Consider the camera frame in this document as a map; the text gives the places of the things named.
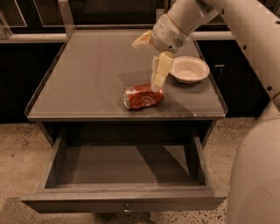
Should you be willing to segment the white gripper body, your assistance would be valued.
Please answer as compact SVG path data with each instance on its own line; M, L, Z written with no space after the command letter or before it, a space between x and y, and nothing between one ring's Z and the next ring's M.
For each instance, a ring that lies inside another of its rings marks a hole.
M152 29L153 45L160 51L179 52L189 37L181 32L167 14L162 15Z

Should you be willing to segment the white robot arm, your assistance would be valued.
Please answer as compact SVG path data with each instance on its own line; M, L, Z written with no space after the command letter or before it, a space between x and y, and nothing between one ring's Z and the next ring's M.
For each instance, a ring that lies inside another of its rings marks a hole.
M258 124L235 153L227 200L227 224L280 224L280 27L278 17L257 0L177 0L150 31L133 42L136 49L168 53L201 25L221 15L255 74L243 98L268 101Z

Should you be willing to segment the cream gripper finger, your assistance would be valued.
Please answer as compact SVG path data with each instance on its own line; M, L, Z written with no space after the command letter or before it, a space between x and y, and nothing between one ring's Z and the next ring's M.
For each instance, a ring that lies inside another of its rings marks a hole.
M153 91L158 91L165 84L165 79L173 65L173 57L172 52L161 52L153 58L150 78L150 87Z
M154 47L151 39L152 31L146 31L139 38L137 38L132 46L136 49L151 49Z

